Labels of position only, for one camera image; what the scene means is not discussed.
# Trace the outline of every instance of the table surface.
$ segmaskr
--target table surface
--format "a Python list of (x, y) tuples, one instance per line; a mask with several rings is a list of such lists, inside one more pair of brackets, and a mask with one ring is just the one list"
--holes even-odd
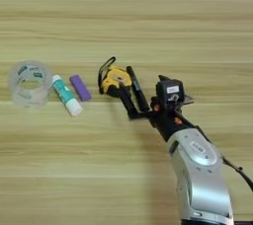
[[(148, 99), (157, 75), (184, 81), (184, 114), (253, 178), (253, 0), (0, 0), (0, 224), (179, 224), (176, 177), (147, 121), (129, 122), (100, 96), (111, 55), (131, 64)], [(41, 110), (13, 106), (10, 68), (38, 60), (80, 74), (93, 100), (72, 118), (55, 92)], [(253, 219), (253, 195), (223, 176), (235, 219)]]

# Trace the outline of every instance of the tape measure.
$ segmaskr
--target tape measure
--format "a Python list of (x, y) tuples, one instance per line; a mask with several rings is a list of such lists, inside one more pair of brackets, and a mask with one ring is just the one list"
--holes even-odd
[(123, 85), (130, 89), (131, 78), (129, 74), (113, 63), (116, 58), (111, 57), (99, 70), (98, 85), (100, 94), (107, 94), (112, 97), (120, 97), (120, 86)]

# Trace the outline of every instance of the black camera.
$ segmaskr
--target black camera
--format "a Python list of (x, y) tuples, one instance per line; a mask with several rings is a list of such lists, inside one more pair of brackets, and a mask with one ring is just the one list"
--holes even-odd
[(159, 76), (160, 81), (156, 85), (156, 95), (159, 104), (164, 110), (170, 110), (185, 102), (185, 91), (183, 82)]

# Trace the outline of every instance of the roll of tape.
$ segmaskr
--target roll of tape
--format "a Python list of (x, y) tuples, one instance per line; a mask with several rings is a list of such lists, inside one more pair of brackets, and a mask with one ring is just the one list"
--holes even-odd
[[(10, 71), (8, 83), (15, 105), (22, 108), (37, 108), (47, 103), (52, 75), (44, 64), (25, 61)], [(31, 83), (36, 85), (34, 89), (25, 87), (25, 84)]]

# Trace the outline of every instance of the white glue stick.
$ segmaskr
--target white glue stick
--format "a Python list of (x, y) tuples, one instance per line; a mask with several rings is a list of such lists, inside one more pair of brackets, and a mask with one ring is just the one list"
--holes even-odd
[(60, 76), (54, 75), (52, 77), (52, 86), (72, 116), (77, 116), (82, 113), (83, 108), (75, 99), (73, 93), (69, 90)]

